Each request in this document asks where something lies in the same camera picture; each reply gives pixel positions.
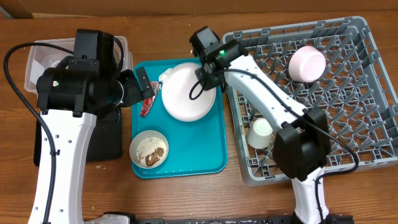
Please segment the pink bowl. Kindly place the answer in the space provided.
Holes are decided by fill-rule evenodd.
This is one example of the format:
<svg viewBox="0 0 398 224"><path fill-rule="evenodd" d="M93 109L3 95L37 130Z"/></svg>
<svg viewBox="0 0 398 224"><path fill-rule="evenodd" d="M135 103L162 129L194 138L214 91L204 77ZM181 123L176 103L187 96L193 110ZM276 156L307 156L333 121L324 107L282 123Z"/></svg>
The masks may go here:
<svg viewBox="0 0 398 224"><path fill-rule="evenodd" d="M326 67L325 56L315 47L299 48L289 62L289 75L296 82L310 83L318 80Z"/></svg>

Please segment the white paper cup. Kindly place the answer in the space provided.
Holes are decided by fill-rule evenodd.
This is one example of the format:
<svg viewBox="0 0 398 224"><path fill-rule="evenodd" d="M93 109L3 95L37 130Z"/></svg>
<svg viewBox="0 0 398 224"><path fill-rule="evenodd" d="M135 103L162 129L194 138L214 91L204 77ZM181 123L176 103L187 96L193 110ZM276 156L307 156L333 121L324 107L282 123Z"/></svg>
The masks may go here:
<svg viewBox="0 0 398 224"><path fill-rule="evenodd" d="M271 143L273 129L265 118L259 118L252 123L246 135L246 141L255 149L267 148Z"/></svg>

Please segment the white tissue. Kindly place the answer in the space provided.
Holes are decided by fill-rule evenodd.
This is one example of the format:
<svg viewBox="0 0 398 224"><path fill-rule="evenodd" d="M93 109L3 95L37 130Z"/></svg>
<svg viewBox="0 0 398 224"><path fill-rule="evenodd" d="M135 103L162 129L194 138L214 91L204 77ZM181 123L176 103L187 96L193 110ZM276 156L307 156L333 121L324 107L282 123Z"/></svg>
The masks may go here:
<svg viewBox="0 0 398 224"><path fill-rule="evenodd" d="M167 75L172 71L172 68L166 69L159 75L159 82L163 83L164 80L167 78Z"/></svg>

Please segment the large pink plate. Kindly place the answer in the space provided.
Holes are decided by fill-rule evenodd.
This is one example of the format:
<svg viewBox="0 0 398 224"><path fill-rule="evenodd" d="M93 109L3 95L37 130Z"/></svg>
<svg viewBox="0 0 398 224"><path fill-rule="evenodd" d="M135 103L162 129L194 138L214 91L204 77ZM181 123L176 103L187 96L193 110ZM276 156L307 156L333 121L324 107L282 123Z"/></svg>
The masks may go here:
<svg viewBox="0 0 398 224"><path fill-rule="evenodd" d="M162 102L166 111L175 119L191 122L204 117L212 108L216 89L204 90L195 100L189 98L190 90L198 81L195 74L201 66L197 63L181 63L165 76L162 85Z"/></svg>

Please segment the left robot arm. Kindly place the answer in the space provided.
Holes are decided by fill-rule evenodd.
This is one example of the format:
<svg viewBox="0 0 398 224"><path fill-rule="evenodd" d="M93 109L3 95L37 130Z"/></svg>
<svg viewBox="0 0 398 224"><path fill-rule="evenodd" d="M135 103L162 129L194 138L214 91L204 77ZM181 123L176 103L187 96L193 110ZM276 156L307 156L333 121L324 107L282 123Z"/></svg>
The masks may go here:
<svg viewBox="0 0 398 224"><path fill-rule="evenodd" d="M41 153L30 223L82 223L86 155L98 115L153 97L146 72L123 69L120 41L79 29L70 57L36 83Z"/></svg>

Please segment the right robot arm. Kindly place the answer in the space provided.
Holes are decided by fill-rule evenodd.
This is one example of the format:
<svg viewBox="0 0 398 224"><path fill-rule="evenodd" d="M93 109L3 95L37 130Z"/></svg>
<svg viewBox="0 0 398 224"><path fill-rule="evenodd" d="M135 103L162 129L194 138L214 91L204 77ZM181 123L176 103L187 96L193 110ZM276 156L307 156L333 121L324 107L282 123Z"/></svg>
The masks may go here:
<svg viewBox="0 0 398 224"><path fill-rule="evenodd" d="M203 90L222 84L238 90L273 129L273 160L294 187L294 221L323 223L329 210L322 182L331 151L325 112L318 107L308 109L287 95L238 41L224 43L205 26L189 42L202 64L197 84Z"/></svg>

